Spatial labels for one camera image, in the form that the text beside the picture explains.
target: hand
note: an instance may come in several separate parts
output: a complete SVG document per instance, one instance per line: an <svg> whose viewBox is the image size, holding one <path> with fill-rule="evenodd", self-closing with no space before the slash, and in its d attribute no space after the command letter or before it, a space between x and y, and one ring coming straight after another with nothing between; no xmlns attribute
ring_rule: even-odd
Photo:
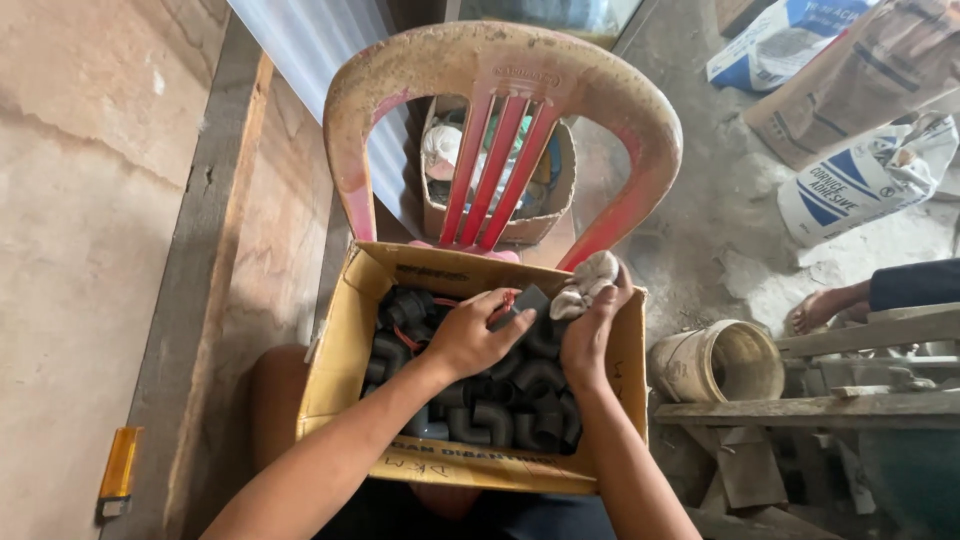
<svg viewBox="0 0 960 540"><path fill-rule="evenodd" d="M487 319L503 305L503 293L516 289L499 288L464 300L440 324L430 345L420 356L443 367L450 382L476 375L498 362L534 324L537 312L527 309L498 331L487 330Z"/></svg>
<svg viewBox="0 0 960 540"><path fill-rule="evenodd" d="M587 312L564 332L560 363L571 386L607 380L604 357L613 317L634 296L630 271L623 261L617 262L619 272L613 285L600 291Z"/></svg>

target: cement bag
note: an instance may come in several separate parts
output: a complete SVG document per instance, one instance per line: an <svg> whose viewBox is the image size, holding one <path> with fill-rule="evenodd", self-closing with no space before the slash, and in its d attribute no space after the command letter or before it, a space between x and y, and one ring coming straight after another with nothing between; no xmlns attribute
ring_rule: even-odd
<svg viewBox="0 0 960 540"><path fill-rule="evenodd" d="M434 180L453 180L453 169L460 155L463 134L453 126L435 126L423 136L423 163L427 176Z"/></svg>
<svg viewBox="0 0 960 540"><path fill-rule="evenodd" d="M743 113L801 170L960 87L956 0L881 0L796 77Z"/></svg>
<svg viewBox="0 0 960 540"><path fill-rule="evenodd" d="M937 190L957 149L947 114L887 126L780 185L777 204L790 234L808 248L917 205Z"/></svg>
<svg viewBox="0 0 960 540"><path fill-rule="evenodd" d="M707 62L707 79L741 90L773 90L876 2L779 0Z"/></svg>

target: open cardboard box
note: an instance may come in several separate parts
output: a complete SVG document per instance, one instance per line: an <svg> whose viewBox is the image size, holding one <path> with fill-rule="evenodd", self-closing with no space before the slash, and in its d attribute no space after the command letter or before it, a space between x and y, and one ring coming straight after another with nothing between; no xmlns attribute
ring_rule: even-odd
<svg viewBox="0 0 960 540"><path fill-rule="evenodd" d="M567 272L523 266L459 252L382 242L355 242L348 250L322 334L311 348L310 375L297 438L316 430L360 398L370 359L377 307L394 284L468 298L497 287L533 283L549 297ZM644 302L636 295L613 321L607 377L636 429L647 437ZM574 455L539 454L398 435L377 459L378 479L534 491L595 493L593 458L585 441Z"/></svg>
<svg viewBox="0 0 960 540"><path fill-rule="evenodd" d="M423 125L429 129L435 115L446 114L454 109L463 109L467 104L466 99L457 95L437 96L430 104L430 110L426 114L426 121ZM426 136L427 129L424 129L420 136L420 148L423 147L423 137ZM547 200L543 203L544 214L508 221L507 227L500 236L501 242L525 245L540 243L543 237L560 221L564 212L570 209L577 171L577 156L573 149L573 138L570 136L570 129L563 122L557 122L557 127L554 128L553 133L560 143L560 176L557 177L557 184L553 191L550 192ZM423 162L423 153L421 152L420 181L423 186L423 230L427 237L437 239L440 238L440 231L444 226L446 205L430 200L429 190L427 189L428 177L424 172L425 170L426 164ZM480 232L485 231L489 224L490 217L487 216L480 227Z"/></svg>

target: chair backrest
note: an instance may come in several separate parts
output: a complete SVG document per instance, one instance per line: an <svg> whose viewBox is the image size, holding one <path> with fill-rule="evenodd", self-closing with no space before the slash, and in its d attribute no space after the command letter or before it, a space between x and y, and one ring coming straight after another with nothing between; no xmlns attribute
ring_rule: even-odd
<svg viewBox="0 0 960 540"><path fill-rule="evenodd" d="M562 116L579 114L619 137L630 155L631 174L570 248L561 269L572 269L639 225L680 168L683 136L677 114L646 77L611 53L575 37L521 24L467 21L420 27L358 53L337 71L327 93L327 158L357 238L376 240L367 164L367 137L373 125L401 103L440 94L460 94L469 100L441 246L476 243L493 249ZM503 100L499 119L461 230L470 179L497 98ZM527 135L481 235L525 112L533 117Z"/></svg>

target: bucket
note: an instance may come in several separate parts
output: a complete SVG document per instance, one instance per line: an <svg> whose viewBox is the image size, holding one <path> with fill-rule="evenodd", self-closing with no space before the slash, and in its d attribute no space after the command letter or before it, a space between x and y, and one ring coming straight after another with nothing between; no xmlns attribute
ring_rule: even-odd
<svg viewBox="0 0 960 540"><path fill-rule="evenodd" d="M665 337L651 351L660 385L677 402L775 400L783 393L783 362L773 339L743 321Z"/></svg>

